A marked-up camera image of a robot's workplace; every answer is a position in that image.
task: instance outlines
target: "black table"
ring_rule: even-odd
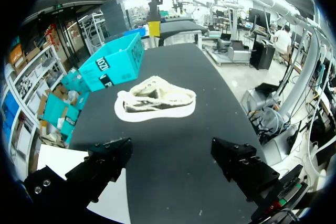
[[[160,39],[159,47],[163,46],[164,40],[184,31],[200,30],[202,34],[207,32],[207,28],[200,26],[190,20],[174,21],[160,23]],[[149,35],[141,37],[142,39],[149,38]]]
[[[128,91],[153,75],[195,91],[194,113],[139,123],[119,120],[114,112],[118,91]],[[148,49],[137,80],[91,93],[70,148],[85,151],[95,142],[127,136],[133,141],[133,156],[127,164],[132,224],[250,222],[257,206],[246,201],[214,162],[212,138],[249,143],[265,158],[238,101],[196,45]]]
[[[194,19],[191,17],[165,18],[165,22],[174,22],[174,21],[183,21],[183,20],[193,21]]]

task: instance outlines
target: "black cabinet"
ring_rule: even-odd
[[[250,64],[256,69],[269,69],[275,48],[255,41],[251,53]]]

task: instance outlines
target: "white table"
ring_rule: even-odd
[[[66,179],[65,173],[83,162],[86,156],[88,156],[87,152],[42,144],[37,169],[42,169],[47,165],[63,179]],[[105,218],[124,224],[131,223],[127,202],[126,170],[124,168],[117,182],[109,182],[98,199],[97,203],[91,202],[87,208]]]

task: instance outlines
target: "yellow label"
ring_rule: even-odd
[[[148,22],[149,36],[159,37],[160,36],[160,21]]]

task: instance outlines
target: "screw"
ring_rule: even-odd
[[[50,180],[46,179],[43,181],[44,186],[50,186]]]
[[[40,186],[35,187],[34,192],[36,194],[40,194],[42,192],[42,188]]]

